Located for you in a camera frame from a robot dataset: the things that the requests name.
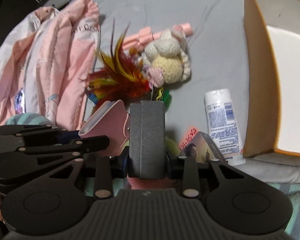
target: metal screw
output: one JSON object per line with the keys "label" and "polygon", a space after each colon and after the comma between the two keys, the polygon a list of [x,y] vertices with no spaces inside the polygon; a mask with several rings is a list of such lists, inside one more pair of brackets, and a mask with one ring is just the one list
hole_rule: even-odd
{"label": "metal screw", "polygon": [[111,192],[107,189],[99,189],[94,194],[98,198],[107,198],[111,196]]}
{"label": "metal screw", "polygon": [[199,196],[199,191],[197,191],[194,188],[188,188],[188,189],[183,191],[183,195],[186,196],[186,197],[193,198],[193,197]]}

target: pink plastic tube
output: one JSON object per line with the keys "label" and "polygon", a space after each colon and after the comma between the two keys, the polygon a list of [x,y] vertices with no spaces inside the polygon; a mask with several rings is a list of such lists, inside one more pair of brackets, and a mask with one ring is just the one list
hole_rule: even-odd
{"label": "pink plastic tube", "polygon": [[[180,26],[183,29],[186,36],[191,36],[193,34],[190,23],[184,23],[177,26]],[[126,37],[123,40],[122,48],[123,50],[128,50],[134,47],[138,50],[138,52],[141,52],[151,41],[157,40],[161,33],[162,31],[153,34],[150,27],[145,27],[137,34]]]}

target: knitted stuffed animal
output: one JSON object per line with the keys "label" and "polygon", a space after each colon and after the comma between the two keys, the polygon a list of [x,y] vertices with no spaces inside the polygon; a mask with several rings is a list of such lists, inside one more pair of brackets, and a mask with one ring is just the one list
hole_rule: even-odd
{"label": "knitted stuffed animal", "polygon": [[185,53],[186,35],[179,26],[162,32],[159,39],[145,47],[144,70],[155,87],[172,84],[190,76],[189,57]]}

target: pink sticky note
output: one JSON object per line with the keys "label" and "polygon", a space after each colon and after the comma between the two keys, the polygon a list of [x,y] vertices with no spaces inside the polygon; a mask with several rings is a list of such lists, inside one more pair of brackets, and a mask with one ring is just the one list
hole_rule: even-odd
{"label": "pink sticky note", "polygon": [[192,138],[196,135],[197,132],[200,130],[194,126],[190,126],[184,136],[182,137],[181,141],[179,142],[179,148],[180,150],[183,150],[183,148],[192,140]]}

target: black robotic base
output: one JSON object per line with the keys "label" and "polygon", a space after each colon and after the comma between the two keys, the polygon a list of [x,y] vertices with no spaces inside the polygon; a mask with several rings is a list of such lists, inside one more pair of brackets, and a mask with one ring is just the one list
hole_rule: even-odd
{"label": "black robotic base", "polygon": [[[129,147],[92,162],[84,155],[105,149],[107,137],[80,139],[75,131],[46,126],[2,129],[2,141],[22,138],[17,149],[0,153],[1,209],[10,229],[4,240],[291,239],[284,232],[290,200],[229,166],[220,153],[196,163],[166,151],[166,176],[182,180],[180,192],[121,190],[113,197],[112,179],[128,175]],[[93,197],[83,193],[87,177],[95,178]]]}

